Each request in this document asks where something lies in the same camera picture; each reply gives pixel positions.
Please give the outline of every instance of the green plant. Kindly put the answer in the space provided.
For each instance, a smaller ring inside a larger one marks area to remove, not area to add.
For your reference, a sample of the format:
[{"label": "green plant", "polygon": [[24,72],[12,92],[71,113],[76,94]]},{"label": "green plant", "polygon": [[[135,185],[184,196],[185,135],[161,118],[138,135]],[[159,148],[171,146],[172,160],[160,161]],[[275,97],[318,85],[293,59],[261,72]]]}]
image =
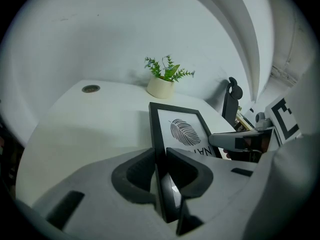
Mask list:
[{"label": "green plant", "polygon": [[[168,66],[165,66],[164,58],[167,59]],[[156,78],[160,78],[160,79],[163,79],[163,80],[168,81],[168,82],[173,82],[173,81],[179,82],[179,79],[181,79],[181,78],[183,78],[185,76],[194,77],[194,75],[195,75],[195,71],[188,72],[185,68],[182,68],[182,69],[178,70],[180,65],[174,65],[174,62],[171,60],[170,55],[165,56],[165,57],[162,58],[162,64],[164,66],[164,68],[162,69],[164,71],[163,75],[162,75],[162,70],[160,69],[159,62],[156,61],[155,58],[152,59],[150,57],[146,57],[144,61],[147,62],[145,67],[149,68],[151,73]]]}]

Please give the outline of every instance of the white plant pot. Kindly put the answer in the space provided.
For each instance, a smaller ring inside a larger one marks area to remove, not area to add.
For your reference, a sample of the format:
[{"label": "white plant pot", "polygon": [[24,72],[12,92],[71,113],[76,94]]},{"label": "white plant pot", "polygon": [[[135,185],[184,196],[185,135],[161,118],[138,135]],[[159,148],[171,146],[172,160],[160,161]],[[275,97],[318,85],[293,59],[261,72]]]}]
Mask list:
[{"label": "white plant pot", "polygon": [[146,91],[159,99],[167,99],[174,94],[175,83],[152,76]]}]

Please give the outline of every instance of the potted plant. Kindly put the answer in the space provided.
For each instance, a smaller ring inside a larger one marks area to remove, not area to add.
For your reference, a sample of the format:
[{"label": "potted plant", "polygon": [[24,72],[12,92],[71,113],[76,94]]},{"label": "potted plant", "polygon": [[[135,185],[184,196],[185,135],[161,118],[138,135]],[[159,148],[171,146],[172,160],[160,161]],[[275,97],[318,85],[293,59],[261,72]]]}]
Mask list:
[{"label": "potted plant", "polygon": [[[164,58],[167,60],[167,66],[165,66]],[[169,98],[174,93],[175,82],[185,76],[194,77],[195,71],[188,72],[184,68],[178,69],[180,65],[174,65],[170,55],[162,58],[163,69],[160,69],[159,62],[150,57],[146,57],[145,68],[149,68],[152,73],[152,78],[146,88],[147,92],[152,96],[159,99]]]}]

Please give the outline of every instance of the small round hole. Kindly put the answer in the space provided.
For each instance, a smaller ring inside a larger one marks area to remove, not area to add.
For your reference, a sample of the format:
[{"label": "small round hole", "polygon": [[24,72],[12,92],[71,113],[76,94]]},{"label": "small round hole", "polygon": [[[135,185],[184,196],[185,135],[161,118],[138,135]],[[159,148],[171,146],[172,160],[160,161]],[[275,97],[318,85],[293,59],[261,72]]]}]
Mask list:
[{"label": "small round hole", "polygon": [[99,85],[87,85],[82,88],[82,91],[86,94],[94,93],[100,90]]}]

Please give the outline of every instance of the white tabletop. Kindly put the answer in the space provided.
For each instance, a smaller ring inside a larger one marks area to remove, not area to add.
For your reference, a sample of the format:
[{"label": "white tabletop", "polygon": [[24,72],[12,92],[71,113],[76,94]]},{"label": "white tabletop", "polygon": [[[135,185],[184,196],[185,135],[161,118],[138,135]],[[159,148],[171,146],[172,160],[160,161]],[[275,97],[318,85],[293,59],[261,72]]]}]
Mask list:
[{"label": "white tabletop", "polygon": [[[100,90],[82,92],[87,85]],[[17,172],[16,198],[32,206],[84,165],[151,148],[149,102],[199,110],[211,133],[234,131],[202,99],[178,93],[158,99],[141,86],[82,80],[58,99],[32,133]]]}]

